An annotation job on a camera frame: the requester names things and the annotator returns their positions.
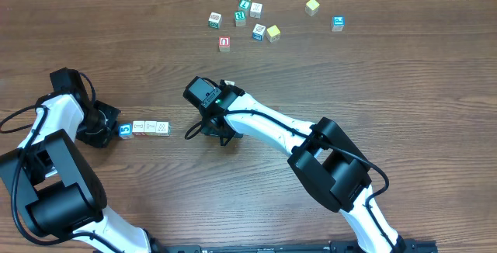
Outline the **blue number five block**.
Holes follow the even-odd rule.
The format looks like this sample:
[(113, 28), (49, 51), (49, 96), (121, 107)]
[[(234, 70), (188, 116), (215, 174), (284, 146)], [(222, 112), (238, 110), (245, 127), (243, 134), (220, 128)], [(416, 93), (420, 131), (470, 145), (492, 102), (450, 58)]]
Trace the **blue number five block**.
[(134, 137), (132, 132), (132, 125), (130, 123), (120, 124), (118, 127), (118, 136), (121, 139), (131, 139)]

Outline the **white red edged block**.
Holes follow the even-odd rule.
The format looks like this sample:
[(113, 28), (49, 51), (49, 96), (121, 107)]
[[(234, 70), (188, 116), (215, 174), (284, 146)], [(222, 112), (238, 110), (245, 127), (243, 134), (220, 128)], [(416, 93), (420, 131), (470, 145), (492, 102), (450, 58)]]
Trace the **white red edged block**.
[(135, 120), (132, 122), (132, 134), (134, 136), (144, 136), (144, 125), (145, 122), (143, 120)]

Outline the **white blue edged block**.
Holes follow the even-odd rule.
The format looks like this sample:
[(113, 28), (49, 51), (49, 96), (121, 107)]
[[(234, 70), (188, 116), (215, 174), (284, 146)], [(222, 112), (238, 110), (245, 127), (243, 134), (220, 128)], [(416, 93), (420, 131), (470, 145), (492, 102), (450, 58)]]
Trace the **white blue edged block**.
[(148, 136), (153, 136), (156, 134), (156, 127), (157, 127), (157, 122), (156, 121), (145, 121), (144, 122), (144, 133)]

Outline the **white zigzag picture block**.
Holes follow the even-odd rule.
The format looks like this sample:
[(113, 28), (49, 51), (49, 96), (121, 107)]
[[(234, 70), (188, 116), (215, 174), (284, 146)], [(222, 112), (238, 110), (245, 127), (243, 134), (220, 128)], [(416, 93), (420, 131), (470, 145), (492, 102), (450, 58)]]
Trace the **white zigzag picture block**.
[(155, 133), (161, 137), (168, 137), (170, 135), (170, 124), (169, 122), (157, 122), (155, 127)]

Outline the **red letter U block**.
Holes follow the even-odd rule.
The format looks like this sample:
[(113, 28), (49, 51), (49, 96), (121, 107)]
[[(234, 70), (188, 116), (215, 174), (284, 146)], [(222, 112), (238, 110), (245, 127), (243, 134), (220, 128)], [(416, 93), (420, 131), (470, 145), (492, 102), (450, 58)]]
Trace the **red letter U block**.
[(218, 48), (220, 52), (229, 52), (231, 49), (231, 40), (229, 36), (220, 36), (218, 38)]

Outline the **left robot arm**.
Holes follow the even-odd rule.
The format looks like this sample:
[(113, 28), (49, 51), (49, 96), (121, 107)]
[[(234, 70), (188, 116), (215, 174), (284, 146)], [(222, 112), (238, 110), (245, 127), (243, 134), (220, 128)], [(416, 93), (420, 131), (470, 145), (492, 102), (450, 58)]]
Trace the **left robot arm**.
[(97, 252), (162, 252), (160, 242), (107, 203), (102, 183), (75, 146), (104, 148), (117, 134), (120, 111), (85, 90), (86, 76), (62, 68), (50, 73), (53, 92), (32, 109), (26, 139), (1, 156), (1, 179), (12, 218), (25, 239), (50, 246), (82, 241)]

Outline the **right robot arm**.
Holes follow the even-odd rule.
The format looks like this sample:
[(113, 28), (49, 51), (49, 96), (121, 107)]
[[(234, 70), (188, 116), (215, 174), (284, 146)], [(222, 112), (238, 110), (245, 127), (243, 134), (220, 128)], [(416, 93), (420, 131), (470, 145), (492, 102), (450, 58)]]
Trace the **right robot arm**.
[(198, 133), (218, 137), (223, 146), (245, 135), (259, 139), (288, 157), (288, 165), (315, 201), (344, 216), (362, 251), (405, 251), (403, 238), (375, 201), (388, 187), (374, 190), (369, 172), (381, 177), (385, 173), (367, 160), (335, 121), (296, 120), (264, 106), (239, 87), (209, 78), (195, 77), (183, 96), (202, 116), (186, 132), (187, 140)]

